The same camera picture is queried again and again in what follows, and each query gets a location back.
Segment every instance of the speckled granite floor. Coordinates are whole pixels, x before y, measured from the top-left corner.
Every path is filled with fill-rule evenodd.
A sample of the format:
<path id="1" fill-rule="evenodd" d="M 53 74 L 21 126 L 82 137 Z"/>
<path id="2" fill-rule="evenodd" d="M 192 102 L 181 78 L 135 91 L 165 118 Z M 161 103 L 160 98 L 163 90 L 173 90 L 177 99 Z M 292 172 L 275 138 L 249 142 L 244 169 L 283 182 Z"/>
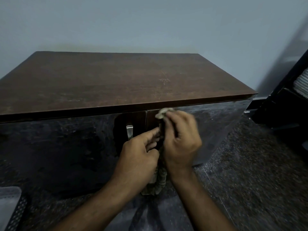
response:
<path id="1" fill-rule="evenodd" d="M 212 199 L 238 230 L 308 230 L 308 166 L 268 129 L 243 116 L 210 161 L 195 167 Z M 90 195 L 58 200 L 0 161 L 1 186 L 20 186 L 29 205 L 19 230 L 46 230 Z M 193 230 L 170 183 L 137 196 L 107 230 Z"/>

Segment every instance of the gray wall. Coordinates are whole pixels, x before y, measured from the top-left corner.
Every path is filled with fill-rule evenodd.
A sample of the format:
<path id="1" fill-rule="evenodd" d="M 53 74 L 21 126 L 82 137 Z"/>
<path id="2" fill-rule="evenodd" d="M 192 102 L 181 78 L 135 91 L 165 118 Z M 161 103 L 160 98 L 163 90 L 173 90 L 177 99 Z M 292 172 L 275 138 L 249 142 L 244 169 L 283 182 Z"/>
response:
<path id="1" fill-rule="evenodd" d="M 308 0 L 0 0 L 0 77 L 37 50 L 199 53 L 268 96 L 308 48 Z"/>

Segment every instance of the right hand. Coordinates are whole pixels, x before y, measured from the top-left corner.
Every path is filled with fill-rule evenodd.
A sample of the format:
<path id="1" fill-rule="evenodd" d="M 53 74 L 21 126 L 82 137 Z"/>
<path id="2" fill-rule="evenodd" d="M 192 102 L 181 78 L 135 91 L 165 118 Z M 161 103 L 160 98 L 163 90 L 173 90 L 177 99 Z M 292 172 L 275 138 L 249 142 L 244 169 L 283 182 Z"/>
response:
<path id="1" fill-rule="evenodd" d="M 167 112 L 165 121 L 164 158 L 171 177 L 191 171 L 193 159 L 202 141 L 193 115 L 183 111 Z M 178 136 L 175 137 L 175 124 Z"/>

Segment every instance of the glossy cabinet door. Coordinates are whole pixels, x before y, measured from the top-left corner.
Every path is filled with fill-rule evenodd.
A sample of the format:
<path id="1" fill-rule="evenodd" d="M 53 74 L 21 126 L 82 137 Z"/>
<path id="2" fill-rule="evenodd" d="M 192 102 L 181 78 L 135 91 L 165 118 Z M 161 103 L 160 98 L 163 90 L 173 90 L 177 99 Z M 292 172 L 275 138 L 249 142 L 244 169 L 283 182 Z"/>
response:
<path id="1" fill-rule="evenodd" d="M 145 131 L 146 111 L 0 124 L 0 157 L 53 194 L 100 189 L 113 173 L 126 126 Z"/>
<path id="2" fill-rule="evenodd" d="M 176 108 L 177 110 L 193 114 L 198 123 L 202 147 L 198 151 L 194 164 L 207 162 L 221 141 L 239 121 L 250 102 L 251 100 L 240 100 Z M 155 119 L 157 112 L 158 110 L 148 111 L 147 130 L 158 126 L 159 123 Z"/>

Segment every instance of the wooden top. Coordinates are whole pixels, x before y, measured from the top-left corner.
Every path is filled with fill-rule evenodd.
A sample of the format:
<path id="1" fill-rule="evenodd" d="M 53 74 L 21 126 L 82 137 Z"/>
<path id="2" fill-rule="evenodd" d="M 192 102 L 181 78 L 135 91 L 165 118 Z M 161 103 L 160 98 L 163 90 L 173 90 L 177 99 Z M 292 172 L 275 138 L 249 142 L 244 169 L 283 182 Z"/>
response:
<path id="1" fill-rule="evenodd" d="M 0 80 L 0 115 L 242 99 L 256 92 L 199 54 L 35 52 Z"/>

